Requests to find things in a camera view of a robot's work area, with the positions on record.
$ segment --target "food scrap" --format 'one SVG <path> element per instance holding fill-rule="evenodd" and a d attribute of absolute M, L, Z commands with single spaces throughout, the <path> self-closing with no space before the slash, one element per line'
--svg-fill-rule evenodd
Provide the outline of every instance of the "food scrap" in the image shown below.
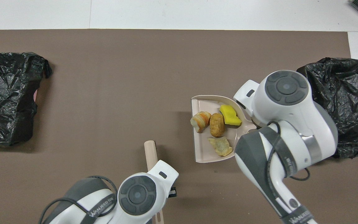
<path fill-rule="evenodd" d="M 209 125 L 211 114 L 206 111 L 200 111 L 190 119 L 191 125 L 196 129 L 197 133 L 203 132 Z"/>
<path fill-rule="evenodd" d="M 225 123 L 223 121 L 223 115 L 219 113 L 214 113 L 211 116 L 209 123 L 211 135 L 216 138 L 222 137 L 223 133 L 225 132 Z"/>
<path fill-rule="evenodd" d="M 215 152 L 219 156 L 227 156 L 231 152 L 233 152 L 233 148 L 230 147 L 229 142 L 227 141 L 225 136 L 220 138 L 209 137 L 208 141 L 211 143 L 211 145 L 215 149 Z"/>
<path fill-rule="evenodd" d="M 238 118 L 236 111 L 230 105 L 222 105 L 220 106 L 219 111 L 222 113 L 225 124 L 228 125 L 241 125 L 241 120 Z"/>

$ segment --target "gray joint cover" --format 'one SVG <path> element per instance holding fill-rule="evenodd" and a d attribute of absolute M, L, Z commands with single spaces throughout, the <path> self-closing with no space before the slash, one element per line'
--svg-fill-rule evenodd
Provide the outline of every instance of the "gray joint cover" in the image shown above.
<path fill-rule="evenodd" d="M 264 89 L 271 100 L 285 106 L 301 102 L 309 92 L 302 75 L 288 70 L 272 73 L 267 78 Z"/>
<path fill-rule="evenodd" d="M 150 177 L 135 176 L 122 184 L 118 199 L 126 213 L 142 215 L 153 207 L 156 195 L 155 183 Z"/>

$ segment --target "brand logo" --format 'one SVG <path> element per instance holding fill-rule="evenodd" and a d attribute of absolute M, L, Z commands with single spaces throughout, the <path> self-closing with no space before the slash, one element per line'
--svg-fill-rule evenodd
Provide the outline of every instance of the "brand logo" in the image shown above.
<path fill-rule="evenodd" d="M 105 200 L 97 209 L 92 210 L 89 213 L 90 217 L 95 217 L 95 216 L 99 216 L 107 207 L 109 207 L 111 205 L 111 203 L 114 201 L 113 197 L 108 198 L 107 200 Z"/>
<path fill-rule="evenodd" d="M 302 214 L 298 215 L 297 217 L 292 217 L 290 218 L 290 222 L 292 224 L 295 224 L 297 222 L 300 222 L 301 220 L 303 220 L 304 218 L 307 218 L 310 215 L 309 211 L 305 211 Z"/>
<path fill-rule="evenodd" d="M 292 164 L 292 161 L 290 158 L 286 158 L 288 167 L 290 168 L 290 173 L 293 174 L 294 173 L 294 165 Z"/>

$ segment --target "black garbage bag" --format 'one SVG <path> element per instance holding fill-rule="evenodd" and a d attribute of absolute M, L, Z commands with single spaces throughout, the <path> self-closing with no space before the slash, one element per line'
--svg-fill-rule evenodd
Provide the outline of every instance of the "black garbage bag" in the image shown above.
<path fill-rule="evenodd" d="M 358 60 L 323 58 L 297 70 L 310 82 L 315 102 L 338 128 L 335 158 L 358 156 Z"/>
<path fill-rule="evenodd" d="M 0 146 L 33 136 L 34 92 L 43 75 L 51 74 L 48 61 L 37 54 L 0 53 Z"/>

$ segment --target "black cable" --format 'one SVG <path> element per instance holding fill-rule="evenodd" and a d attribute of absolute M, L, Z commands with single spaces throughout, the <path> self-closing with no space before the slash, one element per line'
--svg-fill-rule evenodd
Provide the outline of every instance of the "black cable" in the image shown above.
<path fill-rule="evenodd" d="M 308 180 L 309 177 L 310 177 L 310 171 L 309 169 L 305 168 L 306 172 L 307 172 L 307 177 L 305 178 L 297 178 L 297 177 L 294 177 L 294 176 L 291 176 L 290 178 L 294 179 L 294 180 L 299 180 L 299 181 L 305 181 L 305 180 Z"/>
<path fill-rule="evenodd" d="M 103 217 L 105 215 L 107 215 L 108 213 L 112 212 L 112 210 L 114 209 L 114 207 L 117 205 L 117 197 L 118 197 L 118 190 L 117 187 L 115 187 L 115 184 L 108 179 L 107 177 L 103 177 L 103 176 L 91 176 L 88 178 L 99 178 L 102 180 L 105 180 L 107 182 L 109 182 L 111 184 L 111 186 L 114 188 L 115 190 L 115 198 L 114 198 L 114 204 L 112 205 L 111 209 L 109 209 L 107 212 L 100 214 L 98 217 Z M 71 202 L 72 204 L 74 204 L 75 206 L 77 206 L 79 209 L 81 209 L 83 212 L 88 213 L 88 210 L 86 210 L 82 205 L 78 204 L 75 200 L 71 199 L 71 198 L 58 198 L 54 201 L 52 201 L 51 203 L 48 204 L 48 206 L 44 209 L 44 211 L 42 212 L 41 218 L 39 220 L 39 224 L 42 224 L 42 220 L 44 219 L 45 213 L 47 212 L 47 210 L 56 202 L 59 201 L 68 201 Z"/>
<path fill-rule="evenodd" d="M 267 126 L 269 126 L 271 124 L 275 124 L 277 126 L 277 134 L 280 135 L 281 134 L 281 129 L 280 129 L 280 125 L 278 124 L 278 122 L 272 120 L 269 123 L 267 123 Z"/>
<path fill-rule="evenodd" d="M 48 204 L 48 206 L 44 209 L 44 211 L 42 212 L 41 218 L 39 219 L 39 224 L 42 224 L 42 220 L 44 219 L 45 213 L 47 212 L 47 210 L 49 209 L 49 207 L 51 207 L 54 203 L 58 202 L 58 201 L 68 201 L 73 203 L 75 206 L 77 206 L 79 209 L 81 209 L 83 212 L 87 213 L 88 210 L 86 210 L 82 205 L 78 204 L 75 200 L 71 199 L 71 198 L 58 198 L 54 201 L 52 201 L 51 203 Z"/>
<path fill-rule="evenodd" d="M 274 148 L 272 148 L 272 150 L 270 151 L 269 158 L 267 159 L 267 163 L 266 163 L 266 174 L 267 174 L 267 182 L 269 183 L 270 190 L 272 191 L 273 196 L 277 198 L 280 197 L 280 195 L 278 194 L 277 190 L 274 188 L 273 182 L 270 177 L 270 163 L 272 161 L 272 157 L 275 152 L 276 150 Z"/>
<path fill-rule="evenodd" d="M 117 205 L 117 199 L 118 199 L 118 190 L 117 190 L 117 187 L 115 187 L 115 184 L 110 180 L 108 179 L 107 177 L 103 177 L 103 176 L 90 176 L 92 178 L 99 178 L 99 179 L 102 179 L 102 180 L 105 180 L 107 182 L 109 182 L 111 184 L 111 186 L 114 188 L 115 190 L 115 198 L 114 198 L 114 204 L 112 205 L 111 209 L 108 210 L 107 212 L 105 213 L 102 213 L 100 214 L 98 217 L 103 217 L 105 215 L 107 215 L 108 213 L 111 213 L 112 210 L 114 209 L 114 207 Z"/>

